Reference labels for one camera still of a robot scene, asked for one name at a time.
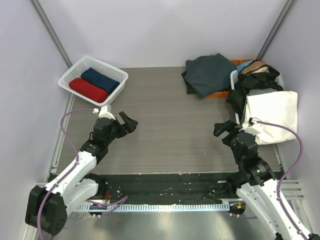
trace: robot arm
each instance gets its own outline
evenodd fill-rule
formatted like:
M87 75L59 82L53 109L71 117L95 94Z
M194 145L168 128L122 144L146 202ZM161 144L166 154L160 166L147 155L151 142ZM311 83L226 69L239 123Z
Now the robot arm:
M270 166L258 156L255 136L261 131L261 125L242 129L231 120L214 125L213 135L218 137L223 132L229 134L222 142L232 150L239 171L226 179L227 190L237 194L255 213L262 224L269 229L270 238L276 240L320 240L299 221L284 195L280 198L288 218L276 194L278 181Z
M41 213L41 228L43 231L55 236L64 227L67 217L81 203L93 196L102 196L107 191L104 178L90 170L96 167L108 153L108 146L116 138L135 131L138 122L130 119L124 112L119 115L124 121L119 121L108 112L106 106L100 111L99 118L90 133L89 139L82 145L78 153L78 162L75 158L59 176L47 183L44 187L35 186L29 194L25 222L28 225L37 227L37 218L40 204L43 201L47 190L56 186L45 202Z

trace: blue towel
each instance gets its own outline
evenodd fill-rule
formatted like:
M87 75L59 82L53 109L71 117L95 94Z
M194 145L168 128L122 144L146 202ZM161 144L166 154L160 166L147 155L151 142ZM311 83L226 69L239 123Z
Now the blue towel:
M246 61L238 66L236 66L236 70L238 71L238 73L240 73L246 66L248 66L250 63L252 62L251 61Z
M119 86L119 82L107 77L93 68L89 68L81 74L81 78L92 85L105 90L109 95Z

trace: dark green cloth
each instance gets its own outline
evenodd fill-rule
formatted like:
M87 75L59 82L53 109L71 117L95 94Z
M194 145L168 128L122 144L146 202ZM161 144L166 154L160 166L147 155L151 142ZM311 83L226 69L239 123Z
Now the dark green cloth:
M196 60L187 60L185 68L186 75L183 79L201 98L204 98L229 88L230 74L237 69L237 65L218 53L200 56Z

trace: folded cloth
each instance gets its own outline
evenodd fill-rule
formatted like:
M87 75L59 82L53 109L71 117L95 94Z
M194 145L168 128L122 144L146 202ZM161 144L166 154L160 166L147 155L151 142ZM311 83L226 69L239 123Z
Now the folded cloth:
M103 103L108 97L108 93L105 90L92 85L80 77L72 80L69 83L69 87L97 103Z
M185 80L185 76L187 75L187 71L184 71L181 73L181 76L183 78L184 84L186 85L186 94L195 94L197 93L194 88Z
M276 91L247 96L243 130L250 126L250 118L285 126L295 133L298 126L298 94L294 91ZM255 136L258 145L276 144L295 139L291 132L274 126L263 125L262 132Z
M119 86L119 82L107 77L93 68L89 68L81 74L81 78L92 85L105 90L109 95Z
M251 61L246 61L246 62L236 66L236 70L238 71L238 73L240 73L242 71L242 69L247 67L250 63L252 63L252 60Z
M184 80L204 98L210 94L230 87L230 73L237 65L220 53L200 56L196 60L185 62L186 75Z

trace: wooden floor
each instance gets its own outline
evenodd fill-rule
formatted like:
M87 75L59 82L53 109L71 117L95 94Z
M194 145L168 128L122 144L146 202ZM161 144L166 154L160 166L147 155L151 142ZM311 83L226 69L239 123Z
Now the wooden floor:
M199 99L186 94L184 67L127 68L124 90L112 103L112 113L124 111L139 125L134 133L114 140L109 153L92 171L96 174L236 172L229 147L214 137L215 123L234 119L225 98ZM94 108L75 97L72 109ZM77 149L88 139L97 115L71 115L67 133ZM260 156L279 171L272 145L259 147ZM63 143L57 173L75 157Z

